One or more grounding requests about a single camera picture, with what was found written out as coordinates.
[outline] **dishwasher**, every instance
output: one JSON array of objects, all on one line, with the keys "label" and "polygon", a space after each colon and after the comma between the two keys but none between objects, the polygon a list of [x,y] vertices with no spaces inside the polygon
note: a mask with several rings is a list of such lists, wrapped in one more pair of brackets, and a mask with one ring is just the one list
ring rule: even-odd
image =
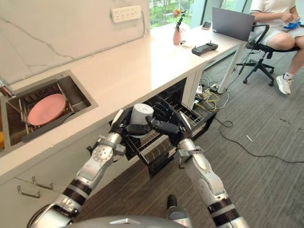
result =
[{"label": "dishwasher", "polygon": [[[196,139],[208,130],[216,112],[208,110],[194,111],[183,105],[181,100],[185,83],[186,78],[145,101],[144,104],[154,107],[158,97],[165,99],[178,112],[182,112],[185,115],[191,126],[193,139]],[[171,145],[168,136],[157,133],[154,130],[142,138],[127,136],[125,144],[127,159],[130,160],[134,156],[138,156],[148,167],[150,177],[153,177],[172,161],[176,149]]]}]

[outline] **marble wall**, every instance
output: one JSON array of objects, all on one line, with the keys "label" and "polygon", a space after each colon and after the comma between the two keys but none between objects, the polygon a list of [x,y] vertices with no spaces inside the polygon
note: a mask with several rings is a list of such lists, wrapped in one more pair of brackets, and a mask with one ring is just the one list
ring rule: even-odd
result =
[{"label": "marble wall", "polygon": [[[131,5],[140,19],[112,22],[112,8]],[[144,33],[148,0],[0,0],[0,76],[11,84]]]}]

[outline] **office chair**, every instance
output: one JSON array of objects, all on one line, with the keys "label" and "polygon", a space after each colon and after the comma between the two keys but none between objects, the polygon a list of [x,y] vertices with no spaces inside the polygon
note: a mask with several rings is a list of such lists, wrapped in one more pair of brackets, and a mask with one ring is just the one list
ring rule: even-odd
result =
[{"label": "office chair", "polygon": [[261,50],[264,52],[264,55],[258,61],[250,59],[248,62],[238,63],[237,66],[242,66],[239,74],[242,73],[245,66],[253,67],[253,69],[250,71],[250,73],[247,75],[247,77],[243,80],[243,83],[246,84],[247,79],[250,77],[250,75],[253,72],[256,72],[258,69],[260,69],[261,71],[264,72],[264,74],[266,74],[271,79],[271,82],[269,83],[269,85],[273,86],[275,79],[271,76],[271,74],[274,72],[274,67],[263,63],[265,56],[267,55],[266,58],[271,59],[273,52],[292,52],[292,51],[298,51],[300,48],[295,46],[289,50],[276,50],[269,46],[260,44],[261,40],[263,39],[263,37],[266,35],[266,33],[269,30],[269,25],[253,25],[252,31],[254,30],[255,27],[265,27],[265,30],[262,33],[261,37],[256,42],[252,41],[252,40],[248,41],[246,44],[246,48],[250,49],[251,51],[253,51],[253,50],[260,51]]}]

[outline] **white desk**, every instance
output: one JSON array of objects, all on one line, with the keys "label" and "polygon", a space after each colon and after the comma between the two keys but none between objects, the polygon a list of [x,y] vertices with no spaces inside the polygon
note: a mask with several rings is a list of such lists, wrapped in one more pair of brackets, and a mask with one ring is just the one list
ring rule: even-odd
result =
[{"label": "white desk", "polygon": [[17,176],[103,126],[112,120],[119,109],[143,102],[184,78],[187,78],[187,82],[182,101],[192,107],[205,65],[219,55],[239,47],[234,58],[236,61],[241,52],[240,46],[244,43],[211,30],[191,29],[182,34],[188,43],[200,46],[211,40],[218,44],[217,50],[199,57],[192,54],[189,47],[173,45],[173,27],[174,25],[172,29],[157,29],[142,39],[53,68],[11,85],[17,90],[70,69],[98,107],[1,157],[0,182]]}]

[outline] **pink bowl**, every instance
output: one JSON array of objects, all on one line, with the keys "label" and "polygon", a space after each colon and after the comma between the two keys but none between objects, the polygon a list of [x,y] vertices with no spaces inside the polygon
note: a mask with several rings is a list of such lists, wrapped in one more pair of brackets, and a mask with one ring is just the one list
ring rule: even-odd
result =
[{"label": "pink bowl", "polygon": [[28,114],[31,125],[44,125],[55,120],[64,111],[66,100],[61,94],[53,94],[39,101]]}]

